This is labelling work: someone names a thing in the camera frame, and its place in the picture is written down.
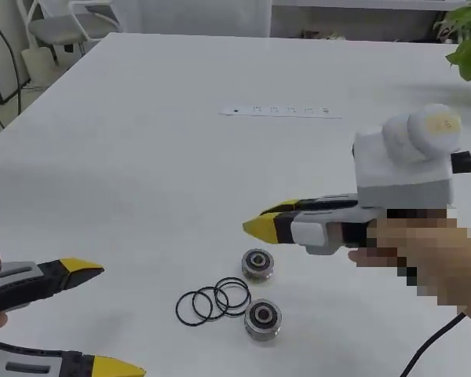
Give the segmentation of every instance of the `o-ring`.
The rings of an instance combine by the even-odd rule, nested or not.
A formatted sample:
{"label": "o-ring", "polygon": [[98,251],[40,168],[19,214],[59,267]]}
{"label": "o-ring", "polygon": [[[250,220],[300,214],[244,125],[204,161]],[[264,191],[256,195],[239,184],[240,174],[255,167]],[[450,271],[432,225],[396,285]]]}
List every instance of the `o-ring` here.
{"label": "o-ring", "polygon": [[[218,314],[217,316],[214,316],[212,317],[211,315],[209,315],[208,317],[202,315],[201,313],[199,313],[199,311],[197,310],[197,308],[195,307],[195,299],[197,298],[197,295],[200,295],[201,293],[203,293],[204,291],[208,291],[208,290],[211,290],[213,291],[213,295],[214,297],[216,298],[217,297],[217,294],[218,293],[221,293],[224,297],[225,297],[225,301],[227,302],[226,304],[226,307],[225,307],[225,310],[222,310],[220,309],[220,307],[218,307],[218,309],[220,309],[220,314]],[[199,289],[193,296],[192,296],[192,308],[194,309],[194,312],[195,314],[197,314],[197,316],[199,318],[202,318],[204,320],[219,320],[220,318],[222,318],[227,312],[228,312],[228,296],[225,292],[223,292],[221,289],[218,289],[216,287],[203,287],[201,289]]]}
{"label": "o-ring", "polygon": [[195,322],[195,323],[192,323],[192,322],[187,322],[186,320],[184,320],[183,318],[180,317],[180,313],[178,312],[178,307],[180,306],[180,303],[181,301],[183,301],[184,298],[186,298],[187,296],[189,295],[201,295],[201,296],[204,296],[206,298],[206,300],[210,303],[210,313],[208,314],[208,317],[211,317],[211,314],[213,314],[213,302],[211,301],[211,298],[210,296],[206,295],[204,292],[199,292],[199,291],[190,291],[190,292],[187,292],[185,293],[184,295],[182,295],[178,301],[176,302],[176,307],[174,308],[174,312],[176,313],[176,317],[177,319],[182,323],[184,324],[185,326],[189,326],[191,328],[195,328],[201,324],[205,324],[208,320],[206,318],[203,318],[200,322]]}
{"label": "o-ring", "polygon": [[[227,310],[225,315],[227,317],[241,317],[244,315],[244,313],[246,312],[246,308],[244,308],[244,310],[240,311],[240,312],[236,312],[236,313],[230,313],[228,311],[228,309],[234,309],[234,308],[239,308],[241,306],[243,306],[244,304],[248,303],[248,305],[251,303],[251,292],[250,292],[250,289],[248,288],[247,285],[244,284],[244,282],[239,282],[239,281],[226,281],[225,283],[223,283],[222,285],[220,285],[218,287],[218,290],[219,291],[222,291],[222,288],[226,285],[239,285],[240,287],[243,287],[244,289],[246,289],[246,298],[244,299],[243,302],[241,302],[239,305],[237,306],[232,306],[231,308],[228,308],[227,306],[225,306],[225,309]],[[214,295],[214,302],[216,304],[216,306],[218,307],[219,310],[224,310],[223,306],[223,302],[220,301],[220,299],[218,298],[218,295],[217,293]]]}
{"label": "o-ring", "polygon": [[221,287],[224,287],[225,285],[230,285],[230,284],[223,284],[224,282],[230,282],[230,283],[234,283],[235,285],[239,285],[240,287],[243,287],[244,290],[246,291],[246,298],[244,299],[243,302],[241,302],[240,304],[237,304],[237,305],[229,305],[228,308],[229,309],[237,309],[237,308],[240,308],[241,306],[243,306],[244,304],[246,304],[246,302],[248,301],[248,298],[250,298],[251,296],[251,293],[250,293],[250,288],[248,287],[248,284],[246,284],[246,282],[238,277],[224,277],[223,279],[220,279],[215,285],[214,287],[216,289],[220,289]]}

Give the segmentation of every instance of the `white wall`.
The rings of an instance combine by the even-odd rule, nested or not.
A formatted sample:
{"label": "white wall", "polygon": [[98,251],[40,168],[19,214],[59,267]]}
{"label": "white wall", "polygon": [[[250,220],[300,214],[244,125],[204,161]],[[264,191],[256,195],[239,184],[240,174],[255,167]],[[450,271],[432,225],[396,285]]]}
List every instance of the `white wall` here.
{"label": "white wall", "polygon": [[[21,57],[21,51],[28,47],[26,31],[21,20],[16,0],[0,0],[0,28],[13,48],[19,66],[20,82],[28,80],[26,68]],[[0,93],[4,98],[16,90],[16,76],[13,63],[5,43],[0,38]]]}
{"label": "white wall", "polygon": [[268,36],[272,0],[142,0],[151,34]]}

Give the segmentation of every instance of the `chair leg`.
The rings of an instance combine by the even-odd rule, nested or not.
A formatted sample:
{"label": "chair leg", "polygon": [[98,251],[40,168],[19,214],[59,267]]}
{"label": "chair leg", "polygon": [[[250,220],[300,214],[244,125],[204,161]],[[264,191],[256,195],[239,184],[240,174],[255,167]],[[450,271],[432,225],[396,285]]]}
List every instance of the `chair leg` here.
{"label": "chair leg", "polygon": [[78,50],[80,51],[80,55],[82,55],[82,56],[86,55],[86,47],[84,46],[83,42],[80,42],[78,44]]}

